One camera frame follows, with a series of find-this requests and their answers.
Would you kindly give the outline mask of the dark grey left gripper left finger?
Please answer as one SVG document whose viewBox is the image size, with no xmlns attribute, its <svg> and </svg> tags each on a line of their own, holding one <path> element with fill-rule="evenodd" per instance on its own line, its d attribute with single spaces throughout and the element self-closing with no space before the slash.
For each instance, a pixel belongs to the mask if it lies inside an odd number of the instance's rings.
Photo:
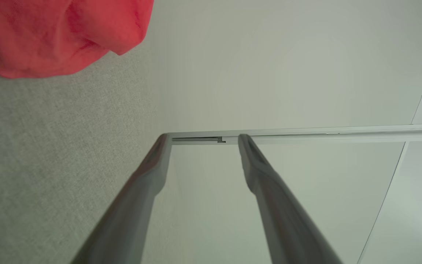
<svg viewBox="0 0 422 264">
<path fill-rule="evenodd" d="M 155 197 L 166 182 L 171 137 L 161 134 L 115 197 L 73 264 L 139 264 Z"/>
</svg>

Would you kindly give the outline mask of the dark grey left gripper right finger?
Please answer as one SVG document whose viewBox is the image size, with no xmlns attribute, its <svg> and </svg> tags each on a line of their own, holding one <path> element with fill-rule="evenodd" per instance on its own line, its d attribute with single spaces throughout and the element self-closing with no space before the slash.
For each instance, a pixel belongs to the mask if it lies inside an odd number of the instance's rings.
<svg viewBox="0 0 422 264">
<path fill-rule="evenodd" d="M 255 195 L 273 264 L 340 264 L 283 179 L 248 134 L 238 137 L 245 180 Z"/>
</svg>

